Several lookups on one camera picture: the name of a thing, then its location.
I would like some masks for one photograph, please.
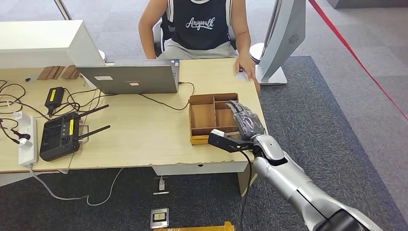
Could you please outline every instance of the gray carpet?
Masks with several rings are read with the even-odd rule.
[[[315,183],[384,230],[408,230],[310,57],[285,63],[286,86],[263,86],[268,130]],[[118,169],[41,175],[60,196],[103,200]],[[171,194],[152,196],[151,168],[124,169],[111,199],[99,207],[53,199],[35,179],[0,188],[0,230],[149,230],[150,210],[170,209],[171,227],[239,224],[242,199],[236,174],[173,176]],[[295,212],[262,179],[250,189],[246,231],[303,231]]]

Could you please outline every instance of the gray shorts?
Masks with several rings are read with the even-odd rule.
[[[210,50],[189,50],[170,40],[167,43],[166,49],[160,54],[158,59],[223,59],[236,58],[237,52],[231,46],[230,42],[225,42],[218,47]]]

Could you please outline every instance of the chair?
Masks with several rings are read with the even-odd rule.
[[[154,51],[156,53],[156,57],[165,50],[165,41],[171,39],[172,33],[176,28],[173,26],[172,22],[169,22],[167,19],[167,12],[163,14],[162,20],[157,22],[156,25],[153,27],[153,42],[154,42]],[[229,39],[231,40],[231,46],[234,49],[237,49],[235,44],[235,35],[232,30],[232,27],[229,26]]]

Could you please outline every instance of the robotic arm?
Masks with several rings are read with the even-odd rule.
[[[382,231],[357,209],[318,188],[303,169],[265,134],[258,116],[240,103],[227,103],[240,129],[240,140],[213,130],[208,143],[230,153],[252,150],[254,171],[264,177],[294,208],[310,231]]]

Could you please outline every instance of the monitor stand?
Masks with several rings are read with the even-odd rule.
[[[279,67],[276,72],[270,77],[265,78],[262,68],[259,65],[255,66],[255,76],[260,85],[283,85],[287,84],[288,80],[286,79],[285,73],[282,70],[282,67]]]

